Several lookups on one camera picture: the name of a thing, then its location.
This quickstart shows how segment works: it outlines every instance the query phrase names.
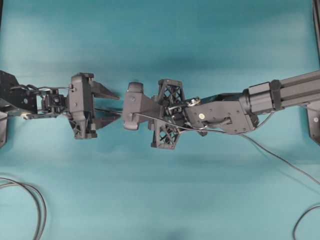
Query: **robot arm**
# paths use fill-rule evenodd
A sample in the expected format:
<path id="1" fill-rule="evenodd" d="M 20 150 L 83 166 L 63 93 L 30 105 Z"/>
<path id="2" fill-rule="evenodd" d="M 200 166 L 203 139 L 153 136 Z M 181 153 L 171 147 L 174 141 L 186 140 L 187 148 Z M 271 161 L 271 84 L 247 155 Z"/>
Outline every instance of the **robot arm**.
<path id="1" fill-rule="evenodd" d="M 96 117 L 94 98 L 118 100 L 119 97 L 93 80 L 92 73 L 78 73 L 71 78 L 68 87 L 35 87 L 21 85 L 15 76 L 0 71 L 0 148 L 7 140 L 9 117 L 23 117 L 26 120 L 68 118 L 76 139 L 96 138 L 96 130 L 105 127 L 119 118 L 112 114 Z M 68 95 L 59 89 L 68 89 Z M 41 109 L 37 106 L 41 99 Z"/>
<path id="2" fill-rule="evenodd" d="M 132 82 L 125 94 L 122 118 L 128 130 L 137 130 L 140 123 L 148 121 L 149 129 L 154 131 L 151 146 L 174 149 L 185 129 L 135 113 L 183 128 L 220 128 L 229 134 L 243 134 L 257 128 L 258 115 L 299 105 L 307 105 L 310 136 L 320 144 L 320 71 L 261 83 L 242 93 L 223 93 L 203 99 L 185 99 L 180 81 L 160 80 L 158 95 L 152 98 L 144 95 L 141 83 Z"/>

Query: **mounting bracket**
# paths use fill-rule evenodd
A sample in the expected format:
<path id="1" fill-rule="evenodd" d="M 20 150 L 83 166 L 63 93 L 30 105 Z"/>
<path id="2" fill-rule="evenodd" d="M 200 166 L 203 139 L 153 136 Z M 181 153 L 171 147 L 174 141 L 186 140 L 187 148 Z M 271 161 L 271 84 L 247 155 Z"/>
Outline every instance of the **mounting bracket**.
<path id="1" fill-rule="evenodd" d="M 310 138 L 320 145 L 320 101 L 311 102 L 307 107 Z"/>
<path id="2" fill-rule="evenodd" d="M 7 116 L 6 113 L 0 111 L 0 148 L 7 142 L 8 119 L 1 120 Z"/>

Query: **cable bundle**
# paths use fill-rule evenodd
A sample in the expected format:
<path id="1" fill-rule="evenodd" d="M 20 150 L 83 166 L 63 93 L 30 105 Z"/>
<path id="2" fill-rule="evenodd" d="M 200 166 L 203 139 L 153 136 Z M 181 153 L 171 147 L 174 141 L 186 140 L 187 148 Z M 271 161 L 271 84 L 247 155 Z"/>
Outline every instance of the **cable bundle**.
<path id="1" fill-rule="evenodd" d="M 7 183 L 0 184 L 0 189 L 18 186 L 18 187 L 21 187 L 23 190 L 25 190 L 34 200 L 36 210 L 37 210 L 37 224 L 36 224 L 36 229 L 35 229 L 32 240 L 39 240 L 45 230 L 46 221 L 47 221 L 47 206 L 43 196 L 41 195 L 41 193 L 37 188 L 35 188 L 34 186 L 28 183 L 14 181 L 6 177 L 0 177 L 0 181 L 7 182 Z M 39 199 L 37 198 L 35 193 L 40 199 L 40 202 L 42 205 L 42 211 L 41 211 Z"/>

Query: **screw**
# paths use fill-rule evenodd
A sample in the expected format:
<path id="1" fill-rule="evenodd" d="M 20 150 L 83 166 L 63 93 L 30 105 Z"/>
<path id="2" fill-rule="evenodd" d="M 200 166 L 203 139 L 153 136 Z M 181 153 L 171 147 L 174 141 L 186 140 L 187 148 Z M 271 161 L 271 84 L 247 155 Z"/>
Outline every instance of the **screw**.
<path id="1" fill-rule="evenodd" d="M 199 114 L 199 118 L 200 118 L 201 120 L 203 120 L 203 119 L 206 118 L 206 116 L 205 116 L 203 113 L 200 113 L 200 114 Z"/>

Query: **teal table surface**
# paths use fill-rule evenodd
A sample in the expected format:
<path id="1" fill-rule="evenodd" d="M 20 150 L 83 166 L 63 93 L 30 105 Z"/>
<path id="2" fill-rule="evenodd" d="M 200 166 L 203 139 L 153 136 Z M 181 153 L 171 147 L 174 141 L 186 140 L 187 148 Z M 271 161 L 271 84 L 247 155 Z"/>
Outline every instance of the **teal table surface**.
<path id="1" fill-rule="evenodd" d="M 243 89 L 319 69 L 311 0 L 5 0 L 0 69 L 21 84 L 67 86 L 78 72 L 119 94 L 183 81 L 187 98 Z M 122 120 L 75 140 L 68 121 L 9 120 L 0 176 L 35 184 L 48 205 L 44 240 L 289 240 L 320 187 L 238 136 L 195 132 L 175 150 Z M 320 179 L 320 147 L 305 109 L 277 112 L 249 134 Z M 320 211 L 297 230 L 319 239 Z M 28 240 L 36 209 L 0 191 L 0 239 Z"/>

